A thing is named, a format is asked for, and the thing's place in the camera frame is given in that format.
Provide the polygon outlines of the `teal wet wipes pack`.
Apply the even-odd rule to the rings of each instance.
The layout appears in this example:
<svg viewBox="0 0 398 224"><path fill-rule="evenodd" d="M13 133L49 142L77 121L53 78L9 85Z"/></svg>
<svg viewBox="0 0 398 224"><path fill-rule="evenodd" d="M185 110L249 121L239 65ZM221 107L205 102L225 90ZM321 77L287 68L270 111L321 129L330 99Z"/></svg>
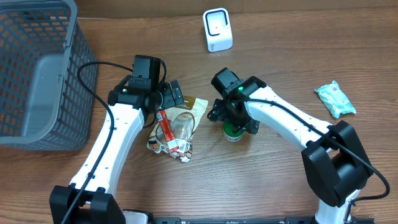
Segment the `teal wet wipes pack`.
<svg viewBox="0 0 398 224"><path fill-rule="evenodd" d="M318 97L332 117L338 119L342 114L356 114L356 109L335 80L314 89L314 91L318 94Z"/></svg>

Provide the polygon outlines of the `red stick sachet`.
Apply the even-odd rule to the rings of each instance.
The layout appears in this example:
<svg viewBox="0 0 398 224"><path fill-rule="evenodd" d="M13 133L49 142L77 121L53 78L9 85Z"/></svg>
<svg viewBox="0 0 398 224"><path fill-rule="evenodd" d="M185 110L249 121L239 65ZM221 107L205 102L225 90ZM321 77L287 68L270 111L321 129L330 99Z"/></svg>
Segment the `red stick sachet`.
<svg viewBox="0 0 398 224"><path fill-rule="evenodd" d="M178 143L173 134L173 131L172 131L172 128L169 123L169 120L168 120L165 110L158 110L156 112L156 117L157 117L160 127L163 131L169 152L178 151L179 146L178 146Z"/></svg>

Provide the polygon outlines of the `green lid jar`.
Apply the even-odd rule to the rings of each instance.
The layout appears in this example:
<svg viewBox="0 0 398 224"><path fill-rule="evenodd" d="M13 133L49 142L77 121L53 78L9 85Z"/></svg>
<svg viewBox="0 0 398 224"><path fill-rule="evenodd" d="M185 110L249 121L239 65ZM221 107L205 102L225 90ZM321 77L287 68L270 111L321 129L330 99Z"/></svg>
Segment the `green lid jar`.
<svg viewBox="0 0 398 224"><path fill-rule="evenodd" d="M239 131L234 130L234 126L230 123L224 123L223 125L224 138L229 142L238 142L242 139L244 131L241 129Z"/></svg>

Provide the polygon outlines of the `beige snack pouch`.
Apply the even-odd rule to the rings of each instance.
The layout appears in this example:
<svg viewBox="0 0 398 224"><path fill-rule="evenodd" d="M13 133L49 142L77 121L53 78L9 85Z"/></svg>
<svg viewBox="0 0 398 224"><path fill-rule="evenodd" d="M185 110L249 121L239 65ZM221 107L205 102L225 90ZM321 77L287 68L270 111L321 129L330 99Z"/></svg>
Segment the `beige snack pouch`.
<svg viewBox="0 0 398 224"><path fill-rule="evenodd" d="M157 154L165 152L181 162L188 163L192 158L193 137L201 117L206 111L208 101L192 96L185 96L183 100L182 105L165 110L179 150L169 152L158 120L147 141L147 148Z"/></svg>

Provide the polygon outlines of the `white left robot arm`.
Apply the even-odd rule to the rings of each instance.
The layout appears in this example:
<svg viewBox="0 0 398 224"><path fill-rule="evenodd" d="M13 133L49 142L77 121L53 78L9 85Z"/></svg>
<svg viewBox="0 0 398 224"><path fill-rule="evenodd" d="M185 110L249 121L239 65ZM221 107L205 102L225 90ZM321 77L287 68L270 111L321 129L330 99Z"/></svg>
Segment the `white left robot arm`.
<svg viewBox="0 0 398 224"><path fill-rule="evenodd" d="M165 62L136 55L125 76L108 94L106 117L86 161L69 185L56 185L49 198L54 223L154 223L152 214L121 210L116 190L130 148L150 114L183 103L176 80L165 81Z"/></svg>

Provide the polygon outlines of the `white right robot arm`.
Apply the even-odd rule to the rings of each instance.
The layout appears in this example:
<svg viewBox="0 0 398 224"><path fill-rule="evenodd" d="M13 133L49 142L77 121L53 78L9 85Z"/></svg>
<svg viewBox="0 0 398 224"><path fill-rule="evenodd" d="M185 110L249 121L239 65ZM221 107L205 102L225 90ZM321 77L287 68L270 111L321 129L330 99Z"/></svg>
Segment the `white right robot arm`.
<svg viewBox="0 0 398 224"><path fill-rule="evenodd" d="M310 116L279 97L257 77L240 79L223 68L211 80L221 95L207 118L231 125L231 131L256 134L261 123L300 150L307 182L319 198L318 210L305 223L374 223L357 218L360 201L389 195L387 179L375 169L350 124L330 124Z"/></svg>

